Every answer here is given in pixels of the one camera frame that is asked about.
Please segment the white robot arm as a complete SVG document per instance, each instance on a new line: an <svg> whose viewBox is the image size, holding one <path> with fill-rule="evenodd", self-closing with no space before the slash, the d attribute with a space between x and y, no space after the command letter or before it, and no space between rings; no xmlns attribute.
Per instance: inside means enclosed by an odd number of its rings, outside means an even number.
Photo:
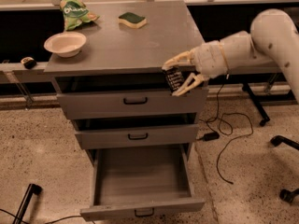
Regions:
<svg viewBox="0 0 299 224"><path fill-rule="evenodd" d="M279 9L267 9L241 31L204 43L168 60L162 66L174 96L201 83L228 75L240 67L275 63L299 101L299 32L291 17Z"/></svg>

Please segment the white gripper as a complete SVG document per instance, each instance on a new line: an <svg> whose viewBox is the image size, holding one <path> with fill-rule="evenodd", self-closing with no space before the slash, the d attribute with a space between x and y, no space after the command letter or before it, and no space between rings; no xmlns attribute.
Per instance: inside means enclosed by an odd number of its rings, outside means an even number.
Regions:
<svg viewBox="0 0 299 224"><path fill-rule="evenodd" d="M210 78L226 75L229 71L223 48L219 41L203 43L191 51L184 51L166 61L162 69L169 70L175 66L193 64L200 74L190 73L181 87L172 93L173 96L181 96L196 88Z"/></svg>

